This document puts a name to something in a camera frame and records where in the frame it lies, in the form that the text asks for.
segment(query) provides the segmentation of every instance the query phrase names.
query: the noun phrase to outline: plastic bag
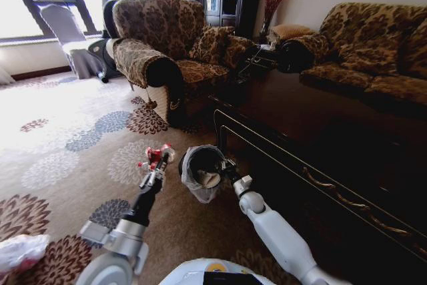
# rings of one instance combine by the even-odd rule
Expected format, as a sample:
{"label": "plastic bag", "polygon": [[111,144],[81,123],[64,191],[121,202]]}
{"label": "plastic bag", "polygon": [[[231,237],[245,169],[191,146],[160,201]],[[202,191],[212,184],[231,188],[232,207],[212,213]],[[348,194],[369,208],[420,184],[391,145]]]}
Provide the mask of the plastic bag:
{"label": "plastic bag", "polygon": [[187,150],[182,163],[181,181],[199,202],[209,203],[215,198],[220,188],[219,184],[212,188],[201,185],[196,180],[199,173],[201,171],[218,172],[219,163],[225,159],[221,151],[212,145],[190,147]]}
{"label": "plastic bag", "polygon": [[45,255],[49,239],[49,235],[18,235],[0,242],[0,276],[33,267]]}

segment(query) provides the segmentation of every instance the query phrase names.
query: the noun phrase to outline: patterned carpet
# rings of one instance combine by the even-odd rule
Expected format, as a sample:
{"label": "patterned carpet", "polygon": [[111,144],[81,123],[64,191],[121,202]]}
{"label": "patterned carpet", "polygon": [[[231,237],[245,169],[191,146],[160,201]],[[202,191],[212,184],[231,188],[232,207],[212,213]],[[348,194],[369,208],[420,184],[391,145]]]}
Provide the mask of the patterned carpet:
{"label": "patterned carpet", "polygon": [[[103,84],[72,73],[0,86],[0,241],[49,234],[45,257],[0,284],[73,284],[102,253],[82,240],[90,218],[109,228],[138,193],[147,146],[171,143],[178,159],[189,146],[214,144],[205,119],[170,128],[136,97],[124,78]],[[180,182],[177,163],[151,212],[150,247],[141,283],[158,284],[180,263],[200,257],[231,260],[276,284],[294,284],[259,241],[227,185],[203,205]]]}

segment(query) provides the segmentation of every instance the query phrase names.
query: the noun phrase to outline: sofa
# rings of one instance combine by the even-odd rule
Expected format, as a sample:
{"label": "sofa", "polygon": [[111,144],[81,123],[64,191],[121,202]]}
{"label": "sofa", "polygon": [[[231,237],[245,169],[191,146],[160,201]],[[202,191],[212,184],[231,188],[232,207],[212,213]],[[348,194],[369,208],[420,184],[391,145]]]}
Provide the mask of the sofa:
{"label": "sofa", "polygon": [[427,7],[339,3],[318,33],[290,39],[282,50],[306,83],[427,106]]}
{"label": "sofa", "polygon": [[169,125],[203,108],[250,47],[233,27],[210,27],[192,0],[121,0],[113,19],[117,70]]}

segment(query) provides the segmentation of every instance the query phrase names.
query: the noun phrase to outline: small trash can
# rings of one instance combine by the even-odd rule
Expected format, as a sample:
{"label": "small trash can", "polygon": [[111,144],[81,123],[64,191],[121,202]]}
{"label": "small trash can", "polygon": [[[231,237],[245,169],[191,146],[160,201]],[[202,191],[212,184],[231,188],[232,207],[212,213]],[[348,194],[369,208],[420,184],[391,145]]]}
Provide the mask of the small trash can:
{"label": "small trash can", "polygon": [[209,203],[220,188],[222,164],[226,158],[212,145],[188,148],[179,163],[181,181],[203,204]]}

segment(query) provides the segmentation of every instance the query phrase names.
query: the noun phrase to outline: armrest cover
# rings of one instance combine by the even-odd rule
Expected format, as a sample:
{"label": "armrest cover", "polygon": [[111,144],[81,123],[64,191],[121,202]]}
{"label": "armrest cover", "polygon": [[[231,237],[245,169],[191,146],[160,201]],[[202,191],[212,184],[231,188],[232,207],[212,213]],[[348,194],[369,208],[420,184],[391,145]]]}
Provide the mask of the armrest cover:
{"label": "armrest cover", "polygon": [[222,61],[225,66],[235,69],[246,50],[254,47],[255,43],[243,37],[233,35],[228,35],[227,37],[226,52]]}
{"label": "armrest cover", "polygon": [[114,61],[117,69],[130,82],[142,88],[149,85],[147,71],[150,65],[159,60],[167,60],[175,65],[175,62],[168,56],[140,40],[123,39],[114,45]]}
{"label": "armrest cover", "polygon": [[325,60],[325,57],[330,54],[328,40],[325,36],[319,33],[292,38],[289,41],[297,41],[307,48],[307,50],[314,56],[314,64],[322,62]]}

